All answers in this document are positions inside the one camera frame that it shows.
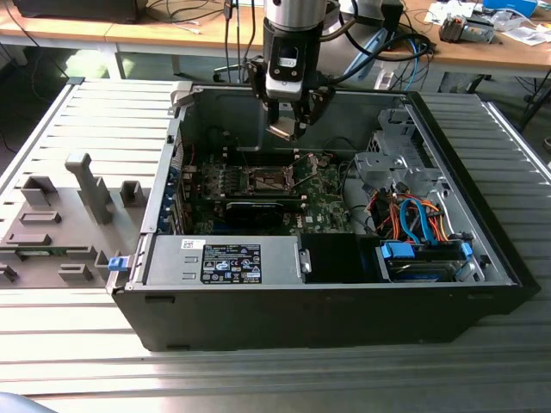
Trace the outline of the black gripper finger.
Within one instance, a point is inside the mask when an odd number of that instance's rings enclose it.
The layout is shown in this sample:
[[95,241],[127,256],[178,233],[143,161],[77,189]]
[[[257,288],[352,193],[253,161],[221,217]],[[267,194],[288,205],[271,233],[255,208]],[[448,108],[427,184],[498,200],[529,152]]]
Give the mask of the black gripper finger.
[[303,96],[291,104],[294,112],[294,132],[292,139],[302,137],[308,126],[314,125],[329,107],[336,90],[332,87],[305,92]]
[[279,120],[279,102],[270,98],[266,89],[267,64],[262,58],[252,59],[245,63],[249,84],[256,99],[260,100],[267,111],[268,125]]

